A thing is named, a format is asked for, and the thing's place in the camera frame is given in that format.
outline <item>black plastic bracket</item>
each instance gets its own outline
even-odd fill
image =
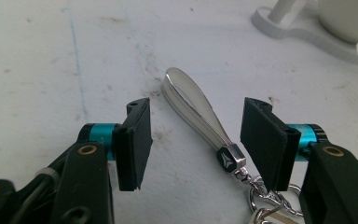
[[[272,105],[245,98],[241,142],[268,190],[287,190],[300,137],[272,113]]]
[[[150,147],[150,100],[127,104],[127,118],[113,131],[118,186],[122,191],[134,191],[144,179]]]

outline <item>white countertop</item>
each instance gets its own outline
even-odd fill
[[[150,97],[145,179],[135,192],[112,180],[116,223],[247,223],[248,187],[161,94],[170,67],[198,83],[251,174],[244,97],[272,103],[284,122],[319,124],[358,159],[358,65],[261,34],[250,17],[274,3],[0,1],[0,178],[24,187],[85,123],[123,122],[127,103]],[[306,166],[296,164],[292,182],[301,185]]]

